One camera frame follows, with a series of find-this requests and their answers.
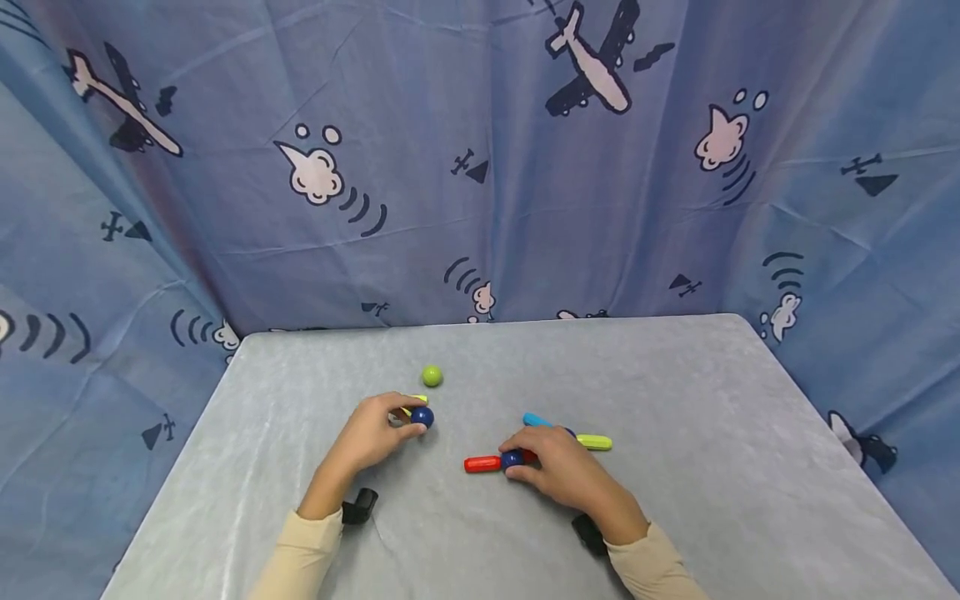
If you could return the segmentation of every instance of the cartoon airplane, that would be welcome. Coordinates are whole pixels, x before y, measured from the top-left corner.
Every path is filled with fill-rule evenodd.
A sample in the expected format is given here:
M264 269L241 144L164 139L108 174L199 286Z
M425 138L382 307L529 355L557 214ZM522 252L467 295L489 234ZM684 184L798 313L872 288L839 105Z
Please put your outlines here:
M584 5L574 2L566 22L557 18L560 30L546 40L546 50L554 59L564 50L569 51L578 73L576 79L546 101L547 112L552 116L567 114L578 104L586 106L587 98L596 94L607 109L622 114L630 109L630 93L617 76L616 67L623 63L620 57L623 46L634 41L634 24L640 17L640 6L636 0L620 1L599 52L580 37L583 13Z
M70 77L73 88L84 101L89 100L93 92L97 91L127 115L120 128L110 136L110 145L124 152L143 152L144 146L152 146L156 143L160 148L174 156L183 156L183 148L180 147L180 144L147 117L147 108L140 102L136 91L140 85L133 78L127 60L110 44L105 43L104 46L107 48L107 56L110 58L113 70L117 74L117 79L120 80L123 93L99 79L93 73L89 59L76 50L67 49L70 66L63 67L63 70ZM175 91L176 89L172 86L165 87L160 91L160 102L157 103L157 110L161 114L164 111L169 112L170 100Z

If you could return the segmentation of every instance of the blue ball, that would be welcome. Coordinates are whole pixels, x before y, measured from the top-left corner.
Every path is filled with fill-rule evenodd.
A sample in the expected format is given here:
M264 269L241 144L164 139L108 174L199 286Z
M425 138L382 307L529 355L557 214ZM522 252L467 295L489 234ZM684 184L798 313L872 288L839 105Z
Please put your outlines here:
M500 455L500 468L519 467L525 464L522 450L510 450Z
M418 406L410 411L410 422L423 423L429 429L433 424L433 411L426 406Z

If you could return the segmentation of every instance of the curtain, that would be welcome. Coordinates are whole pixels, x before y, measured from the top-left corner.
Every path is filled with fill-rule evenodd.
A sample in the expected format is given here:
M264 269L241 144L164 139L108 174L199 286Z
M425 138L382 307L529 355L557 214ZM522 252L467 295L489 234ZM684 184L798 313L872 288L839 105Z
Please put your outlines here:
M0 0L0 596L98 596L243 335L715 312L957 585L958 20Z

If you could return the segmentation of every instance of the red magnetic stick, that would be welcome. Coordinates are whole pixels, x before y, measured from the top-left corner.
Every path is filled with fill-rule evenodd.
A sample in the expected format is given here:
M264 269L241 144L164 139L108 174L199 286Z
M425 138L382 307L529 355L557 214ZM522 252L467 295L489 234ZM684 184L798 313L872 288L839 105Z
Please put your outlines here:
M471 456L464 459L464 470L468 473L483 473L500 470L499 456Z

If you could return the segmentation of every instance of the green ball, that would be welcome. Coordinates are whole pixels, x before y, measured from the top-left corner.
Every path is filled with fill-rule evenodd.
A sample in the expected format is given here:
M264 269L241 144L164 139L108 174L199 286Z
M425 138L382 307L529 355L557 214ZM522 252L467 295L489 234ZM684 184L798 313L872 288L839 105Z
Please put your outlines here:
M423 368L423 385L428 388L436 388L444 382L444 374L437 365L427 365Z

